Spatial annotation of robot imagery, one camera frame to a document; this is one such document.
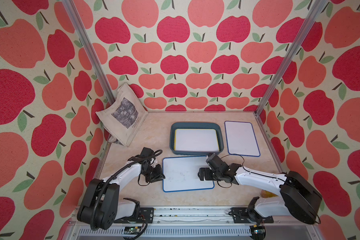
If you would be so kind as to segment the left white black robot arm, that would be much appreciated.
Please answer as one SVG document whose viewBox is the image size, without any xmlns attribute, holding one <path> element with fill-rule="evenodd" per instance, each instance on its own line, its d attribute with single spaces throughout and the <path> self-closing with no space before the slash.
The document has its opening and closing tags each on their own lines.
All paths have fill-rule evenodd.
<svg viewBox="0 0 360 240">
<path fill-rule="evenodd" d="M 119 200 L 121 190 L 133 179 L 144 176 L 148 184 L 165 179 L 162 167 L 153 159 L 128 161 L 115 174 L 90 181 L 80 205 L 77 219 L 91 230 L 107 230 L 117 220 L 138 221 L 140 202 L 131 198 Z"/>
</svg>

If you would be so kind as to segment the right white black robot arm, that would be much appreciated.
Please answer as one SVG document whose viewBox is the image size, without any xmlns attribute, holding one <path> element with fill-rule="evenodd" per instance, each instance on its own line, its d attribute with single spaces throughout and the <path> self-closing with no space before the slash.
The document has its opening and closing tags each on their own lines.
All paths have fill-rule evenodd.
<svg viewBox="0 0 360 240">
<path fill-rule="evenodd" d="M 199 169 L 198 177 L 201 181 L 223 181 L 268 191 L 282 198 L 284 206 L 295 219 L 308 225 L 321 223 L 318 211 L 323 197 L 297 172 L 270 174 L 239 164 L 222 168 L 209 164 L 208 168 Z"/>
</svg>

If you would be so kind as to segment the yellow-framed whiteboard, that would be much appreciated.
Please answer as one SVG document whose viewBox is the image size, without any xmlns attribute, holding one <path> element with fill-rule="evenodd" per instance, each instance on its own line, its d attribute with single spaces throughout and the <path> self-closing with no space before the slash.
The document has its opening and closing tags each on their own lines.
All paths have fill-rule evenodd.
<svg viewBox="0 0 360 240">
<path fill-rule="evenodd" d="M 219 152 L 215 129 L 176 129 L 174 150 L 179 152 Z"/>
</svg>

